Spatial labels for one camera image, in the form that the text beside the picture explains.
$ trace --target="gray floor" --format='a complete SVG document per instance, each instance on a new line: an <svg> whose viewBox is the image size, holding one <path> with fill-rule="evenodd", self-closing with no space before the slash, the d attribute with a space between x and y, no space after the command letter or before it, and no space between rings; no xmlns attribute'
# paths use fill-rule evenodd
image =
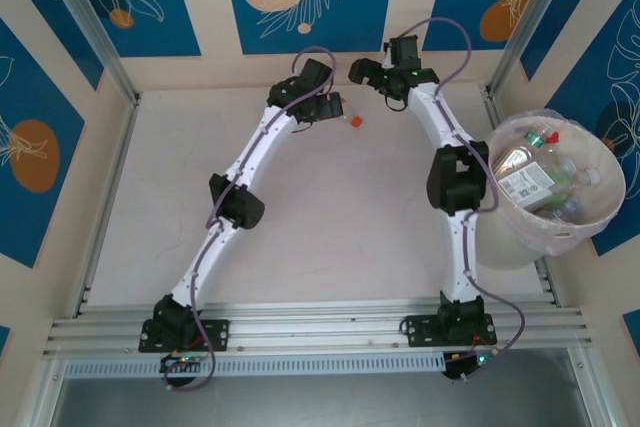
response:
<svg viewBox="0 0 640 427"><path fill-rule="evenodd" d="M510 352L468 384L441 374L221 378L202 391L160 380L67 381L58 427L589 425L563 352Z"/></svg>

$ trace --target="perforated metal strip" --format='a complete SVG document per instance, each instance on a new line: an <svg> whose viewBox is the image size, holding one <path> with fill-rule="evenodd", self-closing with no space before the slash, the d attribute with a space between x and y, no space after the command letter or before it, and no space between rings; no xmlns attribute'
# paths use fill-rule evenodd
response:
<svg viewBox="0 0 640 427"><path fill-rule="evenodd" d="M72 360L66 379L157 378L158 358ZM211 369L206 360L172 377L204 376ZM400 372L442 372L442 353L367 354L367 355L296 355L217 357L216 377L253 377L274 375L381 374Z"/></svg>

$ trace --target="black mounting bracket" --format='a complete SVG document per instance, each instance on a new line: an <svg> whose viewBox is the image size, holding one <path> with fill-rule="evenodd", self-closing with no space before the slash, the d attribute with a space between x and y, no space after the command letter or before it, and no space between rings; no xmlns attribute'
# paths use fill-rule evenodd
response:
<svg viewBox="0 0 640 427"><path fill-rule="evenodd" d="M202 325L213 350L226 351L229 321L203 319ZM206 352L208 349L201 339L191 307L178 304L169 294L155 305L153 318L147 319L142 325L138 351L143 353Z"/></svg>
<svg viewBox="0 0 640 427"><path fill-rule="evenodd" d="M320 87L331 75L331 68L309 59L300 75L278 82L269 90L268 105L285 107L294 100ZM320 122L342 115L342 100L338 92L318 93L287 110L298 122Z"/></svg>
<svg viewBox="0 0 640 427"><path fill-rule="evenodd" d="M213 203L218 201L224 189L229 185L229 179L213 174L209 179L209 190ZM233 228L253 229L264 214L264 203L247 190L246 185L234 185L224 198L218 215L233 223Z"/></svg>
<svg viewBox="0 0 640 427"><path fill-rule="evenodd" d="M349 80L362 84L366 78L367 85L385 97L401 100L407 105L413 87L440 82L433 69L422 69L417 39L417 35L390 39L384 44L384 50L390 49L393 68L384 69L380 62L371 59L358 59L351 65Z"/></svg>
<svg viewBox="0 0 640 427"><path fill-rule="evenodd" d="M469 143L485 162L489 160L486 142ZM458 171L458 162L465 170ZM434 209L442 209L450 216L459 210L477 210L486 186L487 175L465 146L445 145L436 151L427 180L427 197Z"/></svg>
<svg viewBox="0 0 640 427"><path fill-rule="evenodd" d="M498 342L493 319L484 312L482 297L450 302L442 292L435 315L409 315L400 323L400 332L409 339L409 347L473 345L476 337L489 345Z"/></svg>

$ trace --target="plastic bin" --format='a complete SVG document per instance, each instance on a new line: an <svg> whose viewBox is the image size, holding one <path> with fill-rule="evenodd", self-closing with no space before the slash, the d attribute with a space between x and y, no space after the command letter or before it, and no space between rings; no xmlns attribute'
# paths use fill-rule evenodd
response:
<svg viewBox="0 0 640 427"><path fill-rule="evenodd" d="M498 210L480 215L476 229L477 260L487 267L518 268L544 255L563 254L602 232L624 201L624 174L613 153L589 131L555 111L527 112L500 124L487 140L490 165L507 148L516 129L537 121L559 133L560 142L555 146L559 155L570 157L578 169L598 170L602 181L581 193L584 216L579 225L556 223L531 214L499 188ZM492 202L491 190L487 189L483 206Z"/></svg>

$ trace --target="white table surface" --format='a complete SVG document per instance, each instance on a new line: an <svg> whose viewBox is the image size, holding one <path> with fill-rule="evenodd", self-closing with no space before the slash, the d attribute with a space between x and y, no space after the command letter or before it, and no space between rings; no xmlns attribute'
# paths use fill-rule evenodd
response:
<svg viewBox="0 0 640 427"><path fill-rule="evenodd" d="M211 302L370 300L437 296L446 253L426 198L434 155L413 113L373 90L339 86L364 122L320 122L291 135L257 191L266 204L221 266ZM208 180L236 159L268 88L143 95L89 305L155 304L188 268L212 207ZM460 123L491 130L475 84L445 87ZM500 294L540 293L533 265L478 266Z"/></svg>

